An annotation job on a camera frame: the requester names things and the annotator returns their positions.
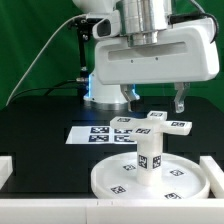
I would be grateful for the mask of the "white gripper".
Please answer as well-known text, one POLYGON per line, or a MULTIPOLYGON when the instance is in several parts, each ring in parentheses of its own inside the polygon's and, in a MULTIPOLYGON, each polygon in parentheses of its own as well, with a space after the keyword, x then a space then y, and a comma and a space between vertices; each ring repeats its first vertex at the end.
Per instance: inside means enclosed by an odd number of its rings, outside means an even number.
POLYGON ((121 85, 129 111, 140 99, 134 84, 175 83, 175 112, 182 113, 189 82, 207 81, 219 72, 213 36, 214 22, 205 18, 159 32, 152 45, 130 47, 124 37, 102 40, 95 46, 95 71, 102 84, 121 85))

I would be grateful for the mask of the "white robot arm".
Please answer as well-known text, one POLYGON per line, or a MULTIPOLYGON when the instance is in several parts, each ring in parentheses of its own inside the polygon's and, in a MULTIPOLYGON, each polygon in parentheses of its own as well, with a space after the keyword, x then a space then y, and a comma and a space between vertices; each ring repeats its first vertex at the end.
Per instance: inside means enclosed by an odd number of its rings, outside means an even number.
POLYGON ((172 83, 175 111, 184 111, 192 82, 219 72, 216 18, 196 5, 173 12, 173 0, 72 0, 95 40, 95 66, 84 102, 102 110, 129 109, 137 84, 172 83))

